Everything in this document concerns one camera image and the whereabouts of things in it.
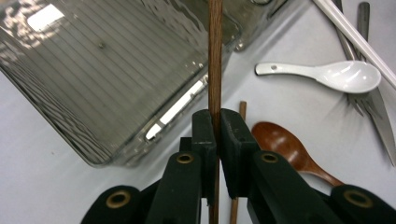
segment chopstick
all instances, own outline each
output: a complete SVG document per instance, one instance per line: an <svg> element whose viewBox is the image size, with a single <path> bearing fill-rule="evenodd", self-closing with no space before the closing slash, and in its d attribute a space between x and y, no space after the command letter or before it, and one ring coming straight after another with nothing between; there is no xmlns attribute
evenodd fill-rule
<svg viewBox="0 0 396 224"><path fill-rule="evenodd" d="M242 119L245 120L247 117L247 102L241 101L239 103L239 114ZM230 224L236 224L236 220L238 218L238 198L231 200L231 214L230 214Z"/></svg>
<svg viewBox="0 0 396 224"><path fill-rule="evenodd" d="M208 107L212 117L218 156L216 158L215 198L209 206L209 223L219 223L219 149L221 109L222 0L209 0Z"/></svg>

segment screw hole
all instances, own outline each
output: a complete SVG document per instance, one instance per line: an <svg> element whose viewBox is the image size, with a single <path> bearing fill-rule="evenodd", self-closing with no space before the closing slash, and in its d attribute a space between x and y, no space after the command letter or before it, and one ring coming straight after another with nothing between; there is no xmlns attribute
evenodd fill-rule
<svg viewBox="0 0 396 224"><path fill-rule="evenodd" d="M367 195L355 189L346 190L344 192L344 198L346 198L348 202L358 207L362 207L362 208L373 207L373 201L369 197L367 197Z"/></svg>
<svg viewBox="0 0 396 224"><path fill-rule="evenodd" d="M131 201L131 194L126 190L118 190L108 196L106 205L109 208L121 208Z"/></svg>
<svg viewBox="0 0 396 224"><path fill-rule="evenodd" d="M274 163L274 162L278 161L278 158L274 154L264 153L264 154L262 154L262 161Z"/></svg>
<svg viewBox="0 0 396 224"><path fill-rule="evenodd" d="M179 163L187 164L194 160L194 157L190 154L181 154L177 157Z"/></svg>

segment wooden spoon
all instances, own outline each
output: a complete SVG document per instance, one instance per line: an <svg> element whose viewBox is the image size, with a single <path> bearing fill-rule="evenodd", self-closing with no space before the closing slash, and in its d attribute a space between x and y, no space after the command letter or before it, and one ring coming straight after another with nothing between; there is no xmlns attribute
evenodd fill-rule
<svg viewBox="0 0 396 224"><path fill-rule="evenodd" d="M300 140L283 127L271 122L259 122L254 125L251 133L261 149L281 154L296 171L316 175L333 186L344 184L320 168L309 156Z"/></svg>

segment metal utensil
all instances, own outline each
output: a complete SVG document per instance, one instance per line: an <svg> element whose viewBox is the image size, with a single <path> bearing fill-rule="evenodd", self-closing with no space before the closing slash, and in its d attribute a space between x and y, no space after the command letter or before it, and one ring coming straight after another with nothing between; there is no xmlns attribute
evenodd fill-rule
<svg viewBox="0 0 396 224"><path fill-rule="evenodd" d="M358 31L364 38L369 36L369 21L370 21L370 4L362 2L358 8ZM374 122L375 128L387 150L393 166L396 166L396 144L393 137L393 130L390 125L387 109L385 108L384 100L382 99L379 88L370 91L364 101L364 107Z"/></svg>
<svg viewBox="0 0 396 224"><path fill-rule="evenodd" d="M342 11L341 0L335 0L334 3ZM366 40L368 40L369 21L370 5L366 2L360 3L358 8L358 31ZM351 50L352 47L350 46L350 43L342 37L340 37L340 41L342 43L346 57L349 60L357 60L358 56L353 50ZM358 111L361 115L363 115L362 111L364 111L370 116L381 138L381 141L383 142L384 147L389 154L392 165L395 166L396 146L393 137L393 131L379 88L375 88L370 92L362 94L348 94L347 98L348 101L354 106L356 111Z"/></svg>

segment spoon bowl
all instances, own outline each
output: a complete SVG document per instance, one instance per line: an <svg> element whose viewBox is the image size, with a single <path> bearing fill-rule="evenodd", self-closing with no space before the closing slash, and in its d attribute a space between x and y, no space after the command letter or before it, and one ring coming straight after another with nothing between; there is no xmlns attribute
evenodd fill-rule
<svg viewBox="0 0 396 224"><path fill-rule="evenodd" d="M320 168L300 140L283 127L271 122L259 122L253 126L251 133L261 149L279 153L296 171L316 175L333 186L343 185L343 182Z"/></svg>
<svg viewBox="0 0 396 224"><path fill-rule="evenodd" d="M381 74L374 66L358 61L330 63L322 66L301 66L288 63L258 63L257 76L292 74L312 77L317 82L337 91L364 93L375 89Z"/></svg>

